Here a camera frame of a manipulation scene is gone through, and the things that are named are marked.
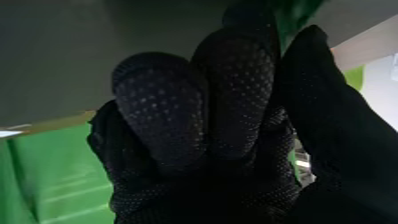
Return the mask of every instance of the gray ceiling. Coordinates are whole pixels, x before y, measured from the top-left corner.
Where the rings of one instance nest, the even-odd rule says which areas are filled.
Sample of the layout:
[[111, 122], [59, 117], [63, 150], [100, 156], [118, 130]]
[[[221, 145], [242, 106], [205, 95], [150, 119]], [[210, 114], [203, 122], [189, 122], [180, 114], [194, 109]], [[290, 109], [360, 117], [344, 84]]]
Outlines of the gray ceiling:
[[[143, 51], [193, 55], [230, 0], [18, 0], [0, 3], [0, 126], [97, 109], [111, 72]], [[397, 0], [335, 0], [313, 19], [336, 45], [398, 10]]]

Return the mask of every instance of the green wall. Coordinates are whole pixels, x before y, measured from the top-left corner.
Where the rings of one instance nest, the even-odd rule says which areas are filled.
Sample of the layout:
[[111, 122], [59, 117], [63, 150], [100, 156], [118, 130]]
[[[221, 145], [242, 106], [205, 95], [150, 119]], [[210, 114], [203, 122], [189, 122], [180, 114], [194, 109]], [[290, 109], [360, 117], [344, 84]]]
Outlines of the green wall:
[[88, 134], [82, 125], [2, 142], [0, 223], [113, 223], [113, 188]]

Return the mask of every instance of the textured glove fabric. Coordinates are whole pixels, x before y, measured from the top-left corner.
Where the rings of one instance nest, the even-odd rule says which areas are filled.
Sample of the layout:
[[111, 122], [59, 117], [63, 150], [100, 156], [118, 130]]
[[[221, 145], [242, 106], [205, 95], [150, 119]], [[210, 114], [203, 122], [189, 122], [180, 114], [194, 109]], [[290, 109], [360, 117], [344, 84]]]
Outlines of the textured glove fabric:
[[162, 174], [191, 175], [207, 160], [207, 81], [187, 60], [162, 53], [130, 57], [114, 71], [114, 94]]
[[317, 26], [299, 34], [278, 76], [317, 182], [288, 223], [397, 223], [398, 134], [347, 85]]
[[242, 21], [235, 9], [193, 62], [146, 53], [114, 70], [116, 101], [98, 111], [89, 143], [114, 183], [116, 223], [285, 221], [301, 185], [272, 96], [276, 23], [264, 10]]

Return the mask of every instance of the gloved hand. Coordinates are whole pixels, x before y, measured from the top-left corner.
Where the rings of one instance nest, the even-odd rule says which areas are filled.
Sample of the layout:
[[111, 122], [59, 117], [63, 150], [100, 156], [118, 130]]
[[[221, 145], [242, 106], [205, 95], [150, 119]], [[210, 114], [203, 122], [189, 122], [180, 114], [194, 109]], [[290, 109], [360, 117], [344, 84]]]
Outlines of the gloved hand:
[[288, 223], [397, 223], [398, 134], [347, 85], [317, 26], [296, 38], [276, 86], [317, 175]]
[[272, 97], [276, 24], [260, 11], [251, 26], [228, 17], [191, 63], [146, 53], [116, 68], [116, 102], [89, 136], [114, 183], [116, 223], [283, 222], [301, 186]]

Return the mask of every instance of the glove finger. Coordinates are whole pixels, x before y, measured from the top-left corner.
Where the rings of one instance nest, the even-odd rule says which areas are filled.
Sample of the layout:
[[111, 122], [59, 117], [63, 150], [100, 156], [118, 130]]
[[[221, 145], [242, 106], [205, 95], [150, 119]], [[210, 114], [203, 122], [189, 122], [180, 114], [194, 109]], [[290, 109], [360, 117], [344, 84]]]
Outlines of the glove finger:
[[255, 156], [280, 57], [272, 14], [240, 18], [235, 7], [224, 16], [230, 27], [208, 36], [193, 58], [210, 82], [210, 153], [228, 161]]
[[[347, 85], [328, 35], [317, 26], [296, 38], [280, 78], [280, 92], [304, 149], [312, 154], [315, 174], [322, 170], [335, 176], [351, 176], [352, 180], [376, 178], [376, 183], [392, 183], [388, 170], [393, 167], [388, 164], [395, 164], [392, 159], [398, 156], [398, 135]], [[354, 160], [379, 170], [376, 176], [367, 173], [365, 177], [363, 170], [349, 163]]]
[[114, 100], [104, 105], [91, 121], [88, 142], [105, 166], [116, 188], [143, 187], [139, 178], [153, 178], [155, 162], [132, 133]]
[[296, 179], [296, 170], [288, 161], [294, 142], [294, 128], [285, 108], [271, 104], [260, 129], [256, 154], [256, 176], [269, 181]]
[[162, 53], [130, 57], [114, 71], [114, 94], [162, 175], [193, 174], [207, 157], [207, 81], [185, 59]]

